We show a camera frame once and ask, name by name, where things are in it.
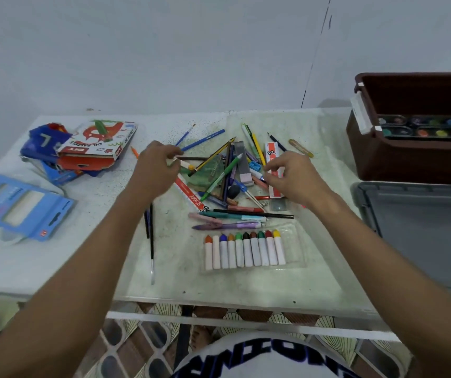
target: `brown container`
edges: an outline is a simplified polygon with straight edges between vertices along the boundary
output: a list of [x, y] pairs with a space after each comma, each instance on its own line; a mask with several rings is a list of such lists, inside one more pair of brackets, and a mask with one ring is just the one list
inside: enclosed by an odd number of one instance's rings
[[364, 125], [357, 122], [354, 107], [346, 132], [358, 177], [451, 184], [451, 141], [390, 140], [378, 121], [378, 114], [451, 115], [451, 73], [361, 73], [355, 81], [355, 93], [361, 92], [363, 100], [362, 116], [373, 125], [370, 132], [361, 133]]

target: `watercolor paint set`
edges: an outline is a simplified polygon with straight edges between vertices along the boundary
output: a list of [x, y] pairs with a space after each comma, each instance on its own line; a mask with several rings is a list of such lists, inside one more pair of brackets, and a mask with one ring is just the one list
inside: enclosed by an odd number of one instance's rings
[[451, 140], [451, 115], [378, 115], [388, 139]]
[[204, 272], [303, 267], [297, 229], [281, 224], [258, 229], [216, 230], [203, 234]]

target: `floor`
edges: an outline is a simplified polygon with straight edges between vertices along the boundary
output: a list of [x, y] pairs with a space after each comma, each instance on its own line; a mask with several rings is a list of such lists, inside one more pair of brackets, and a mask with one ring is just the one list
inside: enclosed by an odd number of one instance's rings
[[[0, 331], [23, 307], [23, 303], [0, 300]], [[207, 306], [181, 307], [173, 304], [117, 302], [113, 304], [112, 309], [172, 316], [186, 315], [323, 327], [333, 327], [334, 324], [334, 318], [330, 316]], [[75, 378], [169, 377], [175, 366], [191, 351], [192, 330], [190, 325], [106, 319], [98, 337], [81, 362]], [[238, 328], [220, 327], [210, 327], [209, 330], [216, 339], [241, 331]], [[369, 344], [369, 348], [366, 349], [365, 342], [360, 346], [355, 339], [311, 337], [303, 334], [292, 334], [292, 336], [307, 343], [319, 342], [363, 378], [398, 378], [405, 376], [405, 371], [409, 367], [407, 363], [407, 366], [398, 368], [394, 360], [397, 363], [399, 360], [395, 358], [388, 343], [373, 344], [366, 340]], [[409, 377], [418, 376], [418, 374], [412, 374], [410, 372]]]

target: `table surface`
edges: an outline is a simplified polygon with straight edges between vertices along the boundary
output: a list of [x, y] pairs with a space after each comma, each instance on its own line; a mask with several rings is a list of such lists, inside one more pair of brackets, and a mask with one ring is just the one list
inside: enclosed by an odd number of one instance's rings
[[[195, 123], [184, 144], [221, 128], [226, 133], [199, 145], [189, 156], [206, 156], [233, 136], [244, 140], [241, 123], [269, 141], [272, 133], [288, 147], [294, 138], [315, 153], [313, 163], [330, 187], [359, 214], [350, 192], [359, 182], [345, 127], [349, 108], [246, 111], [168, 115], [40, 116], [28, 129], [60, 122], [68, 129], [91, 119], [134, 121], [138, 126], [130, 145], [139, 151], [152, 140], [176, 143]], [[0, 161], [0, 174], [34, 182], [30, 165], [21, 161], [21, 135]], [[119, 160], [99, 177], [84, 175], [64, 186], [76, 207], [53, 237], [40, 243], [23, 240], [7, 245], [0, 240], [0, 294], [31, 295], [71, 256], [113, 204], [126, 185], [136, 159], [124, 151]], [[340, 314], [353, 317], [375, 315], [367, 296], [338, 251], [326, 229], [307, 209], [291, 205], [296, 220], [304, 267], [271, 267], [205, 273], [202, 267], [203, 233], [191, 231], [187, 213], [193, 207], [173, 186], [154, 202], [155, 285], [150, 285], [149, 242], [143, 220], [134, 235], [115, 298], [121, 300], [172, 302], [230, 307], [257, 307], [285, 311]], [[275, 219], [272, 225], [287, 220]]]

